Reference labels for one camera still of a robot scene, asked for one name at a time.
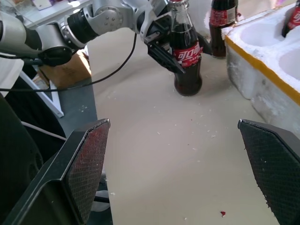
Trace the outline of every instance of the cardboard box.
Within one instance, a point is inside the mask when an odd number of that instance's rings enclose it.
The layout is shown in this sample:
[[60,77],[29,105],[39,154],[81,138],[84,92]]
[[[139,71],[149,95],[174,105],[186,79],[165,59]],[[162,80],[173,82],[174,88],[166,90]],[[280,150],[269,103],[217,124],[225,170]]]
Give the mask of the cardboard box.
[[50,67],[41,66],[39,70],[51,80],[57,88],[65,88],[91,77],[90,66],[84,55],[78,51],[66,64]]
[[49,81],[44,78],[41,73],[37,73],[37,75],[32,79],[32,81],[40,88],[40,89],[48,89],[50,87]]

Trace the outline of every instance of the red label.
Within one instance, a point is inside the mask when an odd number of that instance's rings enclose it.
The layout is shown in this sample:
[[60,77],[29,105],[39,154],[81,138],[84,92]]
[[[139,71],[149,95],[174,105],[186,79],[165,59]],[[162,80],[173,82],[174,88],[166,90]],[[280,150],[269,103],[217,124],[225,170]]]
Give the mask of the red label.
[[215,10],[211,9],[210,24],[215,27],[225,26],[231,24],[236,20],[235,7],[229,10]]
[[173,49],[173,56],[181,64],[182,68],[190,67],[199,61],[199,56],[203,50],[197,42],[193,47],[188,49]]
[[300,25],[300,7],[296,7],[287,26],[290,30]]

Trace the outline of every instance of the yellow tape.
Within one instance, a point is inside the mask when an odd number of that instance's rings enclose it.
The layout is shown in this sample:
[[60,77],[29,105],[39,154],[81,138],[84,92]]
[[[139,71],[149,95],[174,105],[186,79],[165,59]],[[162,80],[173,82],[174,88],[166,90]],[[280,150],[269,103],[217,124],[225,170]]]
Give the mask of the yellow tape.
[[249,53],[245,52],[242,48],[237,46],[228,36],[225,37],[226,43],[250,63],[255,69],[259,70],[269,80],[271,80],[279,89],[281,89],[287,96],[289,96],[295,103],[300,106],[300,93],[296,91],[289,84],[285,83],[273,70],[268,68],[262,61],[254,58]]

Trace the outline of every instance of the black cable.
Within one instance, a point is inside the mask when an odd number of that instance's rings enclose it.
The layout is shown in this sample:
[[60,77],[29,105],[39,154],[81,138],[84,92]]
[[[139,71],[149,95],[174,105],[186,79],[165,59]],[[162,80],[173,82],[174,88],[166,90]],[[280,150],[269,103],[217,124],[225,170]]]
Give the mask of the black cable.
[[13,91],[13,92],[54,92],[54,91],[66,91],[66,90],[73,90],[73,89],[77,89],[77,88],[83,88],[86,86],[90,86],[102,81],[105,81],[106,79],[110,78],[112,75],[114,75],[115,73],[119,72],[124,66],[125,64],[128,62],[128,60],[130,59],[130,57],[132,56],[134,50],[135,50],[135,44],[136,44],[136,34],[135,34],[135,38],[133,41],[133,46],[131,49],[130,54],[128,55],[128,57],[125,59],[125,61],[122,63],[122,65],[117,68],[115,71],[113,71],[111,74],[109,74],[108,76],[100,79],[100,80],[96,80],[93,81],[91,83],[88,84],[83,84],[83,85],[79,85],[79,86],[74,86],[74,87],[67,87],[67,88],[60,88],[60,89],[46,89],[46,90],[40,90],[40,89],[5,89],[5,88],[0,88],[0,91]]
[[10,59],[10,60],[19,60],[19,59],[31,59],[31,57],[28,56],[9,56],[9,55],[1,55],[1,58]]

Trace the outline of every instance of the black mesh surface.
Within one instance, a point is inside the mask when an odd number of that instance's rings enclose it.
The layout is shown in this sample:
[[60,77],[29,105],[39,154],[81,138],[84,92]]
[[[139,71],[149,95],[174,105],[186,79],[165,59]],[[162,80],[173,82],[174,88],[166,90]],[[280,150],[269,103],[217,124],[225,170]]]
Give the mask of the black mesh surface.
[[299,158],[272,132],[248,123],[239,128],[258,187],[278,222],[300,225]]
[[80,147],[67,174],[67,186],[77,208],[79,219],[85,224],[90,215],[97,187],[99,185],[109,123],[90,131]]

